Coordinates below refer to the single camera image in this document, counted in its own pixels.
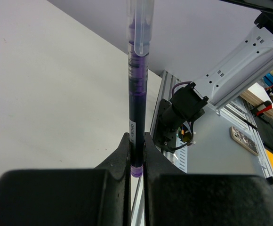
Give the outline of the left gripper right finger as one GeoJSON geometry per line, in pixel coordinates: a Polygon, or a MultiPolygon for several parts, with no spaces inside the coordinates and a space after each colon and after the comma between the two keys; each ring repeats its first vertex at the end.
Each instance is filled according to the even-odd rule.
{"type": "Polygon", "coordinates": [[[273,189],[256,175],[187,174],[144,145],[147,226],[273,226],[273,189]]]}

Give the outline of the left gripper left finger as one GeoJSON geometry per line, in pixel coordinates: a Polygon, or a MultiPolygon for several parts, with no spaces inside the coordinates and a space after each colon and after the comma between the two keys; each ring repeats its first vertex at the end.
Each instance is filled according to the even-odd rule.
{"type": "Polygon", "coordinates": [[[18,169],[0,177],[0,226],[130,224],[128,133],[93,169],[18,169]]]}

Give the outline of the purple ink pen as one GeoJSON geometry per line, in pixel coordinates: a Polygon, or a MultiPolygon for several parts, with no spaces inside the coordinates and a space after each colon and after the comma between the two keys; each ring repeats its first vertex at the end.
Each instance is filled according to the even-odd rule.
{"type": "Polygon", "coordinates": [[[129,95],[129,141],[131,175],[143,173],[143,149],[145,144],[145,113],[148,79],[148,55],[138,56],[134,42],[128,42],[128,95],[129,95]]]}

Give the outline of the clear purple pen cap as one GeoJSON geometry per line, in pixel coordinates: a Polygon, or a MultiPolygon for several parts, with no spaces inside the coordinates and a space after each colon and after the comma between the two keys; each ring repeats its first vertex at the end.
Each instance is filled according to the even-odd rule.
{"type": "Polygon", "coordinates": [[[134,52],[144,57],[149,54],[153,28],[153,0],[127,1],[127,39],[134,52]]]}

